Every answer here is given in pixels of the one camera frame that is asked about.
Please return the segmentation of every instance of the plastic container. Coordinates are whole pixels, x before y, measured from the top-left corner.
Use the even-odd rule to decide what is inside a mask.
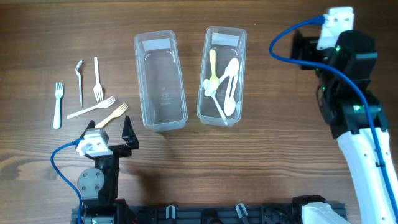
[[[144,126],[153,131],[184,127],[187,104],[174,32],[138,34],[134,41]]]
[[[242,117],[244,64],[246,61],[246,31],[230,27],[209,27],[206,30],[205,47],[201,63],[201,75],[199,84],[198,110],[197,115],[203,124],[218,126],[232,126]],[[220,78],[232,58],[239,60],[238,82],[234,93],[236,109],[226,119],[221,118],[219,111],[212,97],[205,96],[203,89],[204,79],[211,77],[211,66],[209,51],[216,50],[216,75]],[[224,111],[224,102],[229,77],[220,83],[216,90],[216,99]]]

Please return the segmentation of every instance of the plastic spoon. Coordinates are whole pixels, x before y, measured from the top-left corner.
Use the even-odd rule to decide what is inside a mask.
[[[235,94],[236,84],[238,82],[238,77],[239,77],[238,73],[235,74],[234,83],[233,83],[232,91],[231,91],[231,96],[230,97],[227,97],[227,95],[225,96],[224,111],[225,111],[226,116],[231,116],[234,113],[235,108],[236,108],[234,94]]]
[[[218,101],[216,99],[216,90],[211,89],[210,81],[208,79],[205,79],[203,81],[203,88],[205,89],[205,96],[211,96],[212,97],[212,99],[214,100],[214,102],[215,102],[215,104],[217,106],[218,112],[220,113],[221,117],[223,119],[226,119],[225,114],[224,114],[223,110],[220,107],[220,104],[218,104]]]
[[[224,75],[222,75],[219,79],[220,84],[225,80],[226,77],[228,76],[233,76],[239,71],[239,61],[236,58],[232,58],[231,61],[229,61],[228,66],[225,68]]]
[[[211,67],[211,77],[209,78],[209,86],[212,90],[217,90],[220,85],[220,80],[216,75],[216,51],[211,49],[209,51],[210,67]]]
[[[239,61],[236,58],[232,58],[232,60],[228,64],[228,86],[226,88],[225,101],[224,101],[224,112],[226,116],[231,116],[236,107],[236,102],[234,99],[236,84],[238,82],[238,72],[239,72]],[[234,78],[234,83],[231,91],[232,79]]]

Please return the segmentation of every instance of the cutlery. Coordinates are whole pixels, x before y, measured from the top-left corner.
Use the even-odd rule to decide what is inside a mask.
[[[220,113],[221,117],[223,119],[226,119],[223,110],[220,107],[220,104],[218,103],[217,99],[216,99],[216,90],[211,89],[210,86],[210,81],[208,79],[205,79],[203,81],[203,88],[205,89],[205,96],[210,96],[212,97],[212,99],[214,100],[216,107],[218,109],[218,112]]]
[[[109,97],[108,99],[106,99],[106,100],[104,100],[104,101],[102,101],[102,102],[99,102],[99,103],[98,103],[97,105],[95,105],[95,106],[92,106],[92,107],[90,107],[90,108],[87,108],[87,109],[78,111],[78,112],[76,112],[76,113],[73,113],[73,114],[71,114],[71,115],[68,115],[68,116],[67,116],[67,119],[74,118],[74,117],[79,116],[79,115],[81,115],[81,114],[83,114],[83,113],[87,113],[87,112],[89,112],[89,111],[91,111],[91,110],[93,110],[93,109],[97,109],[97,108],[108,108],[108,107],[110,107],[115,101],[116,101],[115,97],[114,97],[114,96],[111,96],[111,97]]]
[[[80,66],[83,64],[83,60],[80,60],[80,62],[76,65],[75,71],[76,75],[79,77],[79,94],[80,94],[80,106],[83,107],[83,95],[81,92],[81,75],[79,72]]]
[[[239,61],[236,58],[232,58],[232,60],[228,64],[227,68],[228,68],[228,72],[226,72],[226,73],[229,75],[229,80],[228,80],[228,86],[226,88],[226,94],[225,94],[224,112],[225,112],[226,116],[231,116],[234,113],[235,107],[236,107],[234,94],[235,94],[236,84],[238,82]]]
[[[209,78],[209,86],[212,90],[217,90],[220,85],[220,80],[216,75],[216,51],[211,49],[209,51],[210,66],[211,66],[211,77]]]
[[[94,69],[95,69],[95,79],[96,79],[96,84],[93,88],[94,95],[95,95],[95,99],[97,100],[97,102],[101,102],[104,100],[104,92],[103,92],[103,88],[100,83],[100,69],[98,68],[97,57],[94,58]]]
[[[118,107],[116,110],[113,111],[111,115],[109,115],[107,118],[105,118],[103,121],[98,123],[95,128],[103,128],[106,124],[108,124],[113,118],[117,118],[122,116],[124,112],[128,109],[128,105],[123,103],[120,107]]]
[[[63,97],[63,85],[60,82],[55,83],[55,112],[54,129],[61,128],[61,98]]]

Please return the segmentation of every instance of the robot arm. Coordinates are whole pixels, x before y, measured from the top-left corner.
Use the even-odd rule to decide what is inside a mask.
[[[95,128],[90,121],[82,139],[76,147],[81,156],[95,161],[94,168],[84,170],[78,179],[83,209],[78,217],[78,209],[72,210],[71,224],[138,224],[135,213],[129,209],[124,199],[118,197],[119,159],[130,157],[131,151],[139,149],[139,141],[131,126],[129,116],[124,119],[122,139],[125,144],[108,146],[109,137],[104,129]]]
[[[394,194],[397,195],[398,181],[392,164],[389,134],[376,128],[382,155]],[[369,128],[359,130],[359,134],[347,131],[337,138],[351,176],[361,210],[362,223],[395,223],[394,212],[388,196],[379,159],[374,150],[374,142]]]
[[[379,100],[367,90],[377,60],[374,39],[360,31],[352,30],[354,15],[350,7],[330,9],[325,18],[320,37],[303,37],[299,31],[296,32],[290,57],[320,62],[336,68],[365,96],[380,141],[384,163],[379,162],[380,155],[375,150],[364,107],[356,93],[333,73],[302,66],[304,70],[315,69],[319,78],[319,109],[347,160],[362,222],[396,223],[385,184],[386,176],[383,176],[381,170],[381,166],[385,166],[393,194],[397,195],[398,182],[390,155],[387,119]],[[308,217],[322,217],[317,215],[318,213],[320,209],[317,206],[302,208],[303,220],[307,217],[305,223],[312,223]]]

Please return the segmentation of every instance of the wood grain surface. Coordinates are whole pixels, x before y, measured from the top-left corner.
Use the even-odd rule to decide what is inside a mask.
[[[122,102],[141,144],[121,159],[119,198],[128,204],[260,204],[320,194],[345,203],[349,221],[359,223],[348,166],[315,100],[314,72],[268,54],[279,32],[332,6],[353,6],[355,28],[376,40],[370,88],[384,105],[398,161],[396,1],[0,2],[0,223],[68,223],[78,198],[53,170],[50,155]],[[248,33],[243,116],[232,128],[201,124],[196,115],[209,26]],[[164,133],[143,126],[134,56],[134,36],[157,30],[175,32],[188,109],[187,125]],[[303,29],[305,35],[319,31]],[[291,40],[281,40],[276,51],[288,55]],[[80,109],[74,69],[81,59],[84,105],[95,104],[93,57],[106,96],[118,102],[66,120]],[[59,130],[52,128],[55,82],[65,85]],[[122,127],[122,118],[106,127],[110,144],[122,143]],[[93,167],[72,147],[55,162],[74,184]]]

